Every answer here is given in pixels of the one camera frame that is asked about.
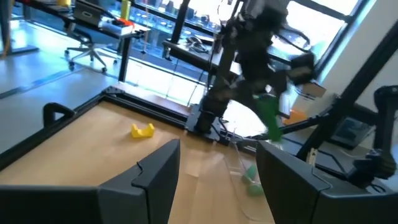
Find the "yellow toy block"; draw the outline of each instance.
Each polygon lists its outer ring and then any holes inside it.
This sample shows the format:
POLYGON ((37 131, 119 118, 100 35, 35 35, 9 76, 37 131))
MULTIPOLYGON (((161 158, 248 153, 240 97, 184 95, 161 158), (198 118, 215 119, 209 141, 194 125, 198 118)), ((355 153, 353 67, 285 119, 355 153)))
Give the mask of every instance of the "yellow toy block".
POLYGON ((131 136, 133 138, 150 138, 155 133, 155 127, 153 124, 149 123, 148 127, 145 129, 138 129, 136 124, 131 126, 131 136))

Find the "gray floor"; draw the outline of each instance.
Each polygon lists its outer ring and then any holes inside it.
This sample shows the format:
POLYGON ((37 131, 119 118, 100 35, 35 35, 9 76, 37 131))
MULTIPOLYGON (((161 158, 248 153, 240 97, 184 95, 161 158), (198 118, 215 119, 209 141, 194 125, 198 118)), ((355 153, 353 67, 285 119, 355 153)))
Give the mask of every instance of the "gray floor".
MULTIPOLYGON (((53 82, 0 100, 0 115, 2 116, 0 119, 0 151, 12 147, 42 128, 41 109, 44 104, 57 102, 74 108, 107 86, 117 82, 115 78, 112 78, 118 73, 118 67, 113 66, 113 58, 105 60, 109 67, 108 76, 89 69, 88 67, 100 69, 101 66, 98 63, 90 64, 87 58, 79 61, 83 65, 82 68, 69 72, 63 51, 65 47, 74 47, 78 43, 68 38, 26 24, 19 24, 14 29, 13 37, 17 40, 14 43, 16 46, 34 45, 39 47, 40 51, 11 56, 0 61, 0 71, 3 71, 0 72, 2 73, 0 75, 0 94, 30 86, 35 82, 44 82, 56 74, 61 75, 53 82)), ((135 62, 129 63, 127 80, 138 83, 148 90, 155 90, 156 94, 166 95, 166 98, 183 104, 198 103, 203 92, 202 88, 195 88, 193 83, 185 83, 180 78, 135 62), (191 102, 188 102, 187 100, 190 98, 188 96, 191 94, 193 97, 191 102)), ((311 131, 311 129, 307 129, 288 134, 286 137, 303 143, 311 131)), ((297 151, 300 147, 288 141, 285 141, 283 145, 284 149, 288 151, 297 151)), ((323 144, 321 150, 332 152, 346 170, 352 168, 354 159, 363 157, 368 151, 368 149, 357 148, 349 152, 327 143, 323 144)), ((398 159, 398 147, 394 153, 398 159)), ((317 161, 339 170, 336 163, 328 156, 320 154, 317 161)), ((398 191, 398 176, 384 183, 398 191)))

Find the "wooden table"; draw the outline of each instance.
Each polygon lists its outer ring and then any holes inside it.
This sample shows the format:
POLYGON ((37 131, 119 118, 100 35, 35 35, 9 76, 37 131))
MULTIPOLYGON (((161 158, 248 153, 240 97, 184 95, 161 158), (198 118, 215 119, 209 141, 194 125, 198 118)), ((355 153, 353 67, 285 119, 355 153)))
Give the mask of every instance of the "wooden table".
MULTIPOLYGON (((125 84, 117 86, 166 103, 125 84)), ((188 111, 168 103, 176 110, 188 111)), ((5 168, 0 172, 0 184, 99 185, 176 138, 181 139, 180 177, 169 223, 253 223, 245 216, 247 212, 262 214, 263 222, 256 223, 273 223, 265 198, 254 198, 251 205, 256 206, 247 208, 245 200, 252 199, 244 190, 234 187, 224 161, 234 151, 110 103, 95 106, 5 168), (155 136, 132 139, 129 135, 132 123, 139 127, 153 123, 155 136)))

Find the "white wall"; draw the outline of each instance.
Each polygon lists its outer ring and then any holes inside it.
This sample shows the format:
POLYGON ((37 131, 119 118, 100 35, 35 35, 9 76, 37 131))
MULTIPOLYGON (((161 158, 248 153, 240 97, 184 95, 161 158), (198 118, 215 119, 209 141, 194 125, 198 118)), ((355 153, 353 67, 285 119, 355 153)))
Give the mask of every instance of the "white wall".
MULTIPOLYGON (((315 100, 311 106, 308 106, 308 103, 307 106, 303 106, 303 100, 298 97, 294 108, 311 116, 324 110, 330 104, 333 94, 341 94, 398 19, 396 9, 398 9, 396 0, 371 0, 368 7, 361 13, 359 22, 349 31, 347 38, 320 75, 319 82, 327 89, 325 96, 315 100)), ((370 97, 373 91, 382 85, 392 84, 398 84, 397 56, 390 60, 381 74, 362 94, 358 103, 375 109, 373 98, 370 97)), ((373 136, 369 136, 362 146, 371 147, 372 141, 373 136)))

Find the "transparent plastic cup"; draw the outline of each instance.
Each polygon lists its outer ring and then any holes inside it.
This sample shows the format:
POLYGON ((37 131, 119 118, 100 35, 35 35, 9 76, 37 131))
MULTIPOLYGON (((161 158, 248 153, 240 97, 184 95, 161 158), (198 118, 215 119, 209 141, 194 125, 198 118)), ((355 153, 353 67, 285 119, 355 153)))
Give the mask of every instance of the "transparent plastic cup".
POLYGON ((231 138, 225 162, 242 212, 251 221, 275 223, 261 187, 256 160, 253 156, 239 152, 235 133, 231 138))

